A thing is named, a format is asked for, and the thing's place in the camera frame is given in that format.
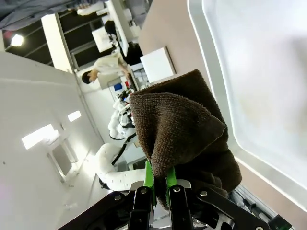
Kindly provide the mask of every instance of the terry cloth towel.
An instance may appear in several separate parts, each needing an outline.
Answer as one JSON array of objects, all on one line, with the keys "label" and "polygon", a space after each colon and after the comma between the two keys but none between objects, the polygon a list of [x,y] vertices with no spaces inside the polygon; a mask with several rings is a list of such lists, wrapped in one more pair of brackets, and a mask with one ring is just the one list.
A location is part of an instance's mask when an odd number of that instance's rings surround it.
[{"label": "terry cloth towel", "polygon": [[155,192],[166,208],[165,177],[204,185],[227,196],[241,182],[228,149],[228,132],[219,107],[198,70],[137,91],[130,99],[140,146],[151,162]]}]

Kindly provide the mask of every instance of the screw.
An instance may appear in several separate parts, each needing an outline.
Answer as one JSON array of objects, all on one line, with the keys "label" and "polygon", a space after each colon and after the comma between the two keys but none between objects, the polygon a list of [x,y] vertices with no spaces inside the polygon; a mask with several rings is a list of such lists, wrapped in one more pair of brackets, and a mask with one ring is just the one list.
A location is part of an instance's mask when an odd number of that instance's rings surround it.
[{"label": "screw", "polygon": [[120,199],[121,199],[121,195],[117,195],[116,197],[114,197],[114,199],[115,199],[116,201],[120,200]]},{"label": "screw", "polygon": [[208,193],[206,191],[201,191],[201,196],[207,196]]},{"label": "screw", "polygon": [[142,189],[142,190],[141,190],[141,193],[142,193],[142,194],[147,193],[147,189],[146,189],[146,188]]},{"label": "screw", "polygon": [[180,192],[180,188],[179,188],[179,187],[175,187],[175,188],[174,188],[174,192],[175,192],[175,193]]}]

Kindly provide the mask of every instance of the green component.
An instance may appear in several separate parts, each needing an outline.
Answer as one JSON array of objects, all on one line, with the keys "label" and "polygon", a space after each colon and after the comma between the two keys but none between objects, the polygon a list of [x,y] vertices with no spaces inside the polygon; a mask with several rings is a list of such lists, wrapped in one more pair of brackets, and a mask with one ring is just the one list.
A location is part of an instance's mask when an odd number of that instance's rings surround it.
[{"label": "green component", "polygon": [[171,169],[169,169],[167,173],[167,177],[166,177],[166,188],[167,188],[166,202],[167,202],[168,207],[169,207],[169,188],[176,184],[177,184],[177,180],[176,180],[175,168],[172,167]]},{"label": "green component", "polygon": [[153,206],[157,205],[157,198],[155,196],[155,191],[154,191],[154,176],[153,176],[153,171],[152,167],[149,163],[149,161],[146,161],[145,163],[145,180],[144,180],[144,185],[146,187],[149,187],[152,192],[153,192]]},{"label": "green component", "polygon": [[154,176],[152,172],[152,167],[149,163],[149,161],[145,162],[145,180],[144,180],[144,186],[147,186],[149,188],[152,188],[154,185]]},{"label": "green component", "polygon": [[290,230],[290,228],[288,228],[287,226],[283,226],[283,227],[279,228],[278,230]]},{"label": "green component", "polygon": [[167,177],[166,177],[167,189],[169,189],[170,187],[176,184],[177,184],[177,180],[176,180],[175,168],[172,167],[171,169],[169,169]]}]

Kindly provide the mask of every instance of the desk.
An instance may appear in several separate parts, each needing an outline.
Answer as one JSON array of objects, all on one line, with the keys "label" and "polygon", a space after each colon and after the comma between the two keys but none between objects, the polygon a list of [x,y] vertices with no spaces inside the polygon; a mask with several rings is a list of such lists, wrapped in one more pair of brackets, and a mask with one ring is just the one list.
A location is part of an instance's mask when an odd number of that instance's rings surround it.
[{"label": "desk", "polygon": [[129,44],[133,40],[133,34],[127,22],[123,8],[119,0],[110,0],[106,2],[110,16],[113,18],[116,28],[121,39],[121,48],[125,56],[127,56]]}]

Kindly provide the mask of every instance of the white box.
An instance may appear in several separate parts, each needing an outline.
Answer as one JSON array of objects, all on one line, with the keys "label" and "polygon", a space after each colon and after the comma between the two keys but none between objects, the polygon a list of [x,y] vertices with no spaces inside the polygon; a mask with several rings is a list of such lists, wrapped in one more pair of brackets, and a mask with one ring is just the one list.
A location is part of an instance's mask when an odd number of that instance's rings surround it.
[{"label": "white box", "polygon": [[142,56],[141,62],[150,83],[173,76],[176,73],[166,47]]}]

